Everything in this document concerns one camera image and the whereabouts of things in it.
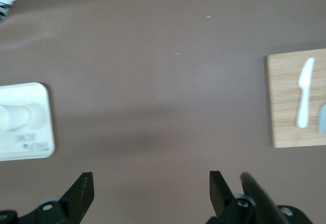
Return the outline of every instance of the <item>screw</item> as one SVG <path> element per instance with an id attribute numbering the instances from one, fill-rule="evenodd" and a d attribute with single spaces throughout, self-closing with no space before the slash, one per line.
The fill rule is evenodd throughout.
<path id="1" fill-rule="evenodd" d="M 52 207 L 53 207 L 52 204 L 44 205 L 43 208 L 42 208 L 42 210 L 46 211 L 46 210 L 51 209 Z"/>
<path id="2" fill-rule="evenodd" d="M 248 202 L 245 201 L 245 200 L 238 200 L 238 206 L 241 206 L 241 207 L 246 208 L 246 207 L 249 206 L 249 204 L 248 204 Z"/>
<path id="3" fill-rule="evenodd" d="M 2 214 L 0 215 L 0 220 L 7 219 L 8 215 L 7 214 Z"/>
<path id="4" fill-rule="evenodd" d="M 282 207 L 281 212 L 287 216 L 293 216 L 293 212 L 289 208 Z"/>

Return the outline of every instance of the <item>white cup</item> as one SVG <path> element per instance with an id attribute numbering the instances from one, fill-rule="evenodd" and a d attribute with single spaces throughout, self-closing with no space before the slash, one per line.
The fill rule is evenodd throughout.
<path id="1" fill-rule="evenodd" d="M 31 114 L 23 106 L 0 106 L 0 132 L 12 131 L 26 125 Z"/>

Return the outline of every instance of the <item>brown table surface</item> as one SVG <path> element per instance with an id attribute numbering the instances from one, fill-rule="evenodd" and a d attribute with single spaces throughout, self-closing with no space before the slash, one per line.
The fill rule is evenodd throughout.
<path id="1" fill-rule="evenodd" d="M 325 146 L 275 149 L 265 57 L 326 47 L 325 0 L 21 0 L 0 85 L 48 86 L 56 152 L 0 162 L 20 215 L 92 171 L 82 223 L 205 223 L 209 171 L 326 220 Z"/>

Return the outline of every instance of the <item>wood grain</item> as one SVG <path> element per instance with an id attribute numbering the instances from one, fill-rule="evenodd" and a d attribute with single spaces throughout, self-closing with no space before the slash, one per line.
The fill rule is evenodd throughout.
<path id="1" fill-rule="evenodd" d="M 296 127 L 301 98 L 298 79 L 308 58 L 314 57 L 310 90 L 309 125 Z M 273 54 L 267 57 L 271 123 L 274 147 L 326 145 L 326 134 L 318 134 L 320 107 L 326 103 L 326 48 Z"/>

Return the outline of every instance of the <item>black curved tube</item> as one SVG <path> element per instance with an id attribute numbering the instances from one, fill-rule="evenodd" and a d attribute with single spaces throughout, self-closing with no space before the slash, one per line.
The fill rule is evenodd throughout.
<path id="1" fill-rule="evenodd" d="M 271 198 L 249 173 L 242 173 L 240 179 L 244 193 L 255 201 L 256 210 L 264 224 L 289 224 Z"/>

